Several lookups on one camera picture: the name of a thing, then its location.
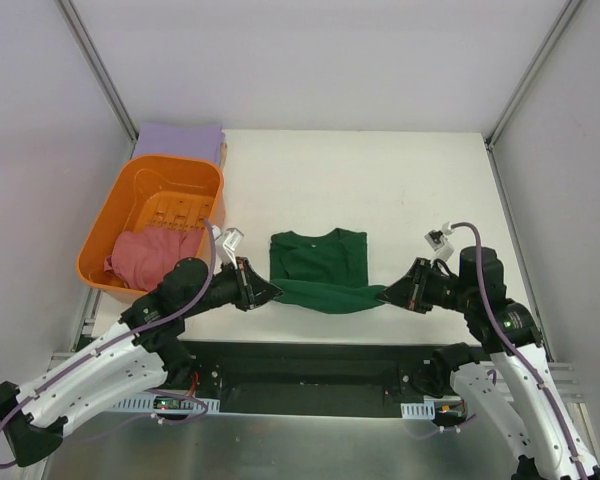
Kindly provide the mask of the dark green t shirt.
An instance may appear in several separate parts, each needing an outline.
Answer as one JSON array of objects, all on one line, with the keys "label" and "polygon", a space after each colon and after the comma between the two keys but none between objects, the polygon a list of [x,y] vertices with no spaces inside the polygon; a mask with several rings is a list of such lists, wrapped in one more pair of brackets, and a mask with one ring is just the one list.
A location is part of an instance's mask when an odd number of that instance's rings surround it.
[{"label": "dark green t shirt", "polygon": [[336,228],[322,236],[293,231],[270,238],[269,281],[282,291],[276,301],[329,315],[377,308],[384,287],[369,283],[365,232]]}]

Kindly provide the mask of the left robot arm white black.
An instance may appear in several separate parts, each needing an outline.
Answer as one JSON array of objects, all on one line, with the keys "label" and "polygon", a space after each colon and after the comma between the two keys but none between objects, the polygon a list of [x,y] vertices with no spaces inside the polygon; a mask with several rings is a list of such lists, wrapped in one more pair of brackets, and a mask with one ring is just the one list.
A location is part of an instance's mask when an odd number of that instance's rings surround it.
[{"label": "left robot arm white black", "polygon": [[[0,437],[28,467],[59,448],[79,426],[118,401],[162,385],[184,387],[193,359],[180,342],[186,319],[225,305],[247,312],[281,296],[245,257],[218,273],[185,258],[138,298],[104,334],[40,377],[0,384]],[[0,462],[0,469],[5,468]]]}]

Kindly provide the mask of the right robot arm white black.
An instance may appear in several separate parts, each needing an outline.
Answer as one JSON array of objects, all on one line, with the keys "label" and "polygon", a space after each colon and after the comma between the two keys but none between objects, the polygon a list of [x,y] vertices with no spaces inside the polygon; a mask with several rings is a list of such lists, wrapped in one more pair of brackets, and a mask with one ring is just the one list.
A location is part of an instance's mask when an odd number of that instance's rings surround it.
[{"label": "right robot arm white black", "polygon": [[462,315],[491,360],[487,369],[465,343],[440,347],[410,377],[418,393],[457,394],[488,422],[517,464],[515,479],[600,479],[600,463],[579,437],[550,373],[543,337],[529,310],[506,295],[504,265],[488,247],[466,247],[459,271],[417,258],[377,300],[425,314]]}]

